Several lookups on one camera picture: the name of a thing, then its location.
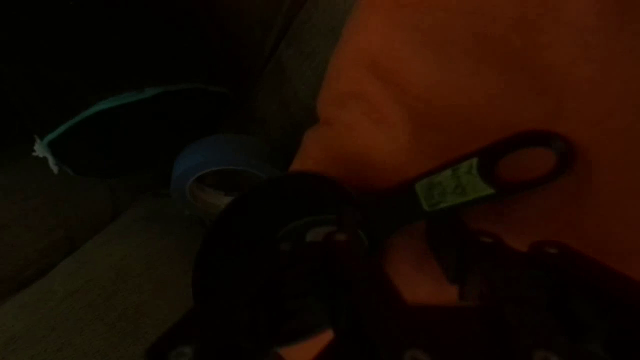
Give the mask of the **orange cushion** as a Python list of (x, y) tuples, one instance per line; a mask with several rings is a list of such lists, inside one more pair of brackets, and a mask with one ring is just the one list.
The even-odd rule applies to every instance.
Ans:
[[(640, 281), (640, 0), (358, 0), (317, 109), (290, 170), (356, 196), (520, 132), (560, 134), (567, 173), (461, 207), (462, 223), (519, 251), (562, 243)], [(400, 360), (523, 360), (446, 280), (424, 221), (376, 259), (400, 296)]]

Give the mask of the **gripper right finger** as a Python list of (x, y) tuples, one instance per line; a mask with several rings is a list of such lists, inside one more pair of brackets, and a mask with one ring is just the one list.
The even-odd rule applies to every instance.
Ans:
[(640, 280), (558, 242), (514, 249), (457, 216), (425, 227), (458, 297), (491, 310), (523, 360), (640, 360)]

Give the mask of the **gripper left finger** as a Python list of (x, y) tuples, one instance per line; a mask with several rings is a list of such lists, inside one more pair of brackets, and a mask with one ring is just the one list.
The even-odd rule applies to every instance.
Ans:
[(192, 307), (146, 360), (401, 360), (401, 298), (347, 212), (226, 208), (195, 257)]

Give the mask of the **blue tape roll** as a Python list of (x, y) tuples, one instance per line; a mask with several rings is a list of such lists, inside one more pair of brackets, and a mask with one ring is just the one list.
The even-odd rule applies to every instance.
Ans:
[(212, 220), (237, 196), (281, 173), (272, 150), (256, 137), (216, 134), (179, 153), (170, 194), (188, 214)]

